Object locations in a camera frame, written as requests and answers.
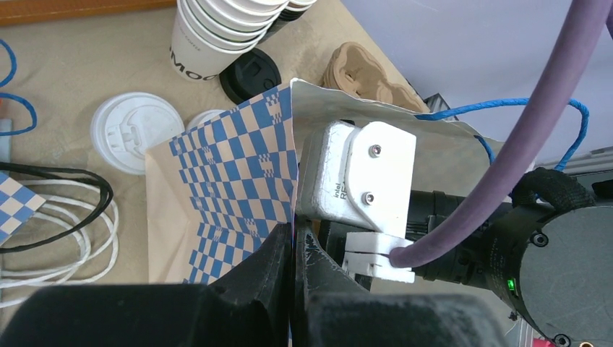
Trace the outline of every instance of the black cable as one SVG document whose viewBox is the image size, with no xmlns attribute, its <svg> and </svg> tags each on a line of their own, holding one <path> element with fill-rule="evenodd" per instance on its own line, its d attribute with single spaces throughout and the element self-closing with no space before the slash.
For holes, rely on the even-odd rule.
<svg viewBox="0 0 613 347">
<path fill-rule="evenodd" d="M 68 179 L 79 183 L 89 184 L 90 186 L 97 187 L 100 190 L 100 200 L 98 201 L 98 204 L 96 205 L 94 210 L 87 217 L 85 217 L 85 219 L 81 220 L 81 222 L 79 222 L 71 229 L 62 231 L 60 234 L 54 235 L 42 241 L 34 242 L 32 244 L 23 244 L 11 248 L 0 248 L 0 254 L 27 251 L 29 249 L 40 247 L 45 244 L 50 244 L 53 241 L 57 241 L 65 236 L 68 236 L 75 231 L 78 231 L 81 228 L 85 227 L 86 225 L 92 223 L 102 214 L 102 212 L 104 212 L 104 210 L 106 210 L 108 205 L 111 203 L 111 200 L 113 199 L 113 189 L 104 178 L 93 172 L 82 170 L 80 168 L 48 168 L 44 166 L 31 166 L 0 162 L 0 171 L 17 172 L 20 174 L 41 177 L 43 179 Z M 56 174 L 80 174 L 89 177 L 77 177 L 71 179 L 58 176 Z"/>
</svg>

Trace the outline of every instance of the table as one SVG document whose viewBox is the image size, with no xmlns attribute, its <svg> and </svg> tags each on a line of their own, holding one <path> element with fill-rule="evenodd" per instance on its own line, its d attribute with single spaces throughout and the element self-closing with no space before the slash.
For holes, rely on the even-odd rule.
<svg viewBox="0 0 613 347">
<path fill-rule="evenodd" d="M 90 122 L 96 108 L 111 96 L 131 91 L 159 95 L 186 122 L 207 109 L 234 107 L 218 80 L 187 82 L 171 69 L 168 47 L 175 13 L 175 9 L 163 9 L 0 29 L 0 37 L 12 46 L 19 64 L 16 77 L 4 90 L 30 100 L 39 115 L 36 130 L 12 139 L 12 160 L 87 168 L 105 177 L 116 193 L 121 215 L 119 258 L 99 283 L 147 282 L 147 216 L 144 176 L 120 172 L 93 149 Z M 300 77 L 317 84 L 332 52 L 350 40 L 379 60 L 391 82 L 408 86 L 340 0 L 317 2 L 260 48 L 275 60 L 283 81 Z M 0 59 L 0 71 L 9 70 L 7 60 Z M 7 103 L 0 112 L 14 120 L 15 128 L 29 124 L 27 111 L 19 105 Z M 9 254 L 4 264 L 28 269 L 47 265 L 48 260 L 73 260 L 76 255 L 74 242 L 67 238 L 35 251 Z M 102 254 L 79 274 L 97 272 L 107 259 L 108 254 Z M 3 300 L 23 293 L 22 289 L 3 291 Z M 13 311 L 5 309 L 3 325 Z"/>
</svg>

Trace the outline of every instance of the gray floor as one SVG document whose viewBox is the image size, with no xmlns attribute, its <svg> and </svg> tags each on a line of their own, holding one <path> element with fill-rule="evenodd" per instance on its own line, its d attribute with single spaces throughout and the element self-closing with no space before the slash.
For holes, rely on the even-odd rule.
<svg viewBox="0 0 613 347">
<path fill-rule="evenodd" d="M 407 284 L 375 279 L 371 292 L 376 294 L 467 294 L 478 296 L 493 312 L 500 323 L 502 333 L 506 333 L 513 322 L 509 320 L 511 309 L 494 293 L 484 289 L 472 288 L 442 281 L 428 281 L 417 278 L 415 283 Z"/>
</svg>

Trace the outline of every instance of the black cup lid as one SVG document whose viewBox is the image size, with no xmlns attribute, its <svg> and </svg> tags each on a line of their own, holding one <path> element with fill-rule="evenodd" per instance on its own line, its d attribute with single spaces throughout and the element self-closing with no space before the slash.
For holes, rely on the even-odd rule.
<svg viewBox="0 0 613 347">
<path fill-rule="evenodd" d="M 241 55 L 219 74 L 223 92 L 236 105 L 281 84 L 275 62 L 257 48 Z"/>
</svg>

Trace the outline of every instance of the white wall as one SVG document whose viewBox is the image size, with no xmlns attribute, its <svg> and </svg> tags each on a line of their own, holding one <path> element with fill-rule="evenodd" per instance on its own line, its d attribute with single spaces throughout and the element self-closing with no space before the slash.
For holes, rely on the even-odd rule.
<svg viewBox="0 0 613 347">
<path fill-rule="evenodd" d="M 422 97 L 441 93 L 452 107 L 530 96 L 570 0 L 343 0 Z M 575 91 L 590 111 L 578 153 L 613 145 L 613 40 L 606 30 Z M 505 140 L 522 108 L 460 118 Z M 559 159 L 576 138 L 580 114 L 567 108 L 537 162 Z"/>
</svg>

